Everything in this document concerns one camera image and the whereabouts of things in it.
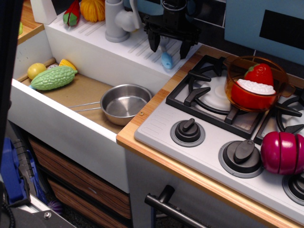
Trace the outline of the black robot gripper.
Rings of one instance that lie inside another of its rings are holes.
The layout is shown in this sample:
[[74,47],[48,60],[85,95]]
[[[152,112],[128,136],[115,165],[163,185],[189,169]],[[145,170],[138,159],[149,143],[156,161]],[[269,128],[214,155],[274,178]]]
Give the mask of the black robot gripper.
[[199,40],[200,29],[190,23],[186,17],[188,0],[161,0],[161,15],[145,15],[144,31],[148,35],[150,49],[156,52],[161,37],[182,41],[180,59],[185,59],[190,48]]

